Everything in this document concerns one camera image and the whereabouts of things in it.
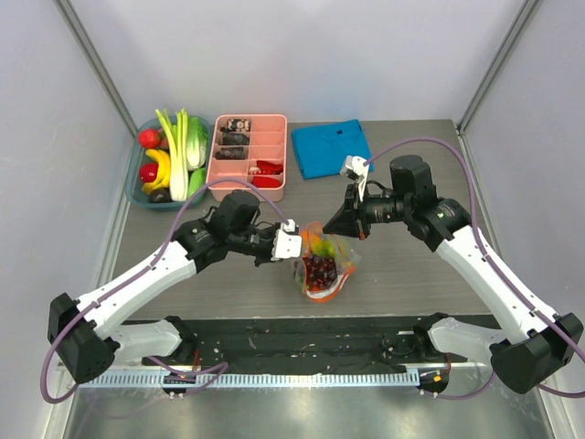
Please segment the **green orange mango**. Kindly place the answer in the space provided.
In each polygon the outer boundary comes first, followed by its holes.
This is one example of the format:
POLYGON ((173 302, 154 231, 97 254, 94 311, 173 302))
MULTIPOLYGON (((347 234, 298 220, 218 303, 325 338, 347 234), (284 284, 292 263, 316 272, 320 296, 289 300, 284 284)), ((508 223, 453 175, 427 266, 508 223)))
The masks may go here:
POLYGON ((335 257, 335 247, 329 240, 320 240, 310 244, 311 253, 325 259, 335 257))

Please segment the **clear zip top bag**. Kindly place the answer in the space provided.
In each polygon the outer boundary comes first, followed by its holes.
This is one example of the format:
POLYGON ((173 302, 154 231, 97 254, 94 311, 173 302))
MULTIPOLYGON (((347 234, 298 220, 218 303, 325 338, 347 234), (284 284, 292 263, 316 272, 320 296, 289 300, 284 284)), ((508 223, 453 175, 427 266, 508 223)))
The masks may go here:
POLYGON ((314 303, 333 299, 356 270, 360 256, 349 239, 325 234, 319 222, 301 229, 301 257, 292 263, 292 278, 300 292, 314 303))

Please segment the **purple grape bunch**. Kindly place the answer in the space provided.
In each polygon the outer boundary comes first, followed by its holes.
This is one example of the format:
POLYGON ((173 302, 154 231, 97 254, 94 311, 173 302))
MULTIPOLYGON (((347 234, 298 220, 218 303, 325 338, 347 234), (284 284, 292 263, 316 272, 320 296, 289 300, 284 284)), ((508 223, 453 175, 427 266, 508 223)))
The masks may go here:
POLYGON ((325 259, 309 254, 303 258, 305 282, 310 291, 324 290, 337 279, 335 259, 325 259))

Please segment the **orange carrot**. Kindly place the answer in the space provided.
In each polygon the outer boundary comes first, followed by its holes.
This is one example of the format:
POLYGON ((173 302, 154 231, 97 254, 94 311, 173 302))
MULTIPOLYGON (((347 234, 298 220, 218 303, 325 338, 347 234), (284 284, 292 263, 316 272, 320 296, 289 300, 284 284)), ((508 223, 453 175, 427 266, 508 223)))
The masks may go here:
POLYGON ((346 280, 351 276, 352 273, 353 271, 350 270, 348 272, 342 273, 341 275, 338 275, 337 279, 333 281, 332 285, 324 290, 310 291, 307 289, 304 294, 316 303, 322 303, 331 300, 343 288, 346 280))

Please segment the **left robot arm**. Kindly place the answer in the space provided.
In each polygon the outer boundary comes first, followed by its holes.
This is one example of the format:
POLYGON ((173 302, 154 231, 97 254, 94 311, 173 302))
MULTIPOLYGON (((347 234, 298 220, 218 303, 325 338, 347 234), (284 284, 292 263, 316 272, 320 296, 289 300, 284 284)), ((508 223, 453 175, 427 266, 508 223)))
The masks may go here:
POLYGON ((95 380, 115 362, 154 357, 186 364, 195 343, 180 318, 133 326, 124 321, 231 252, 253 257, 255 265, 297 256, 295 221, 281 216, 263 224, 260 214, 258 193, 234 190, 205 216, 175 220, 151 255, 106 285, 78 298, 58 295, 49 305, 48 355, 59 358, 76 384, 95 380))

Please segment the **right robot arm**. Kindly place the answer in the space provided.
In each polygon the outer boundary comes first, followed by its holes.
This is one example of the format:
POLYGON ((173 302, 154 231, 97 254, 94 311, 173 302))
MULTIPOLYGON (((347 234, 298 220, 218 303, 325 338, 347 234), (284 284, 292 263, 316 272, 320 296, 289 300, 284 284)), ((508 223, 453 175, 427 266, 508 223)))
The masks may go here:
POLYGON ((348 156, 341 172, 352 182, 324 233, 363 240, 374 224, 405 224, 472 287, 499 325, 479 327, 436 313, 414 327, 416 356, 432 361, 454 354, 483 363, 519 394, 567 365, 583 333, 580 320, 573 314, 559 315, 519 281, 473 227, 466 209, 438 196, 431 169, 420 156, 399 156, 389 170, 392 186, 371 195, 365 158, 348 156))

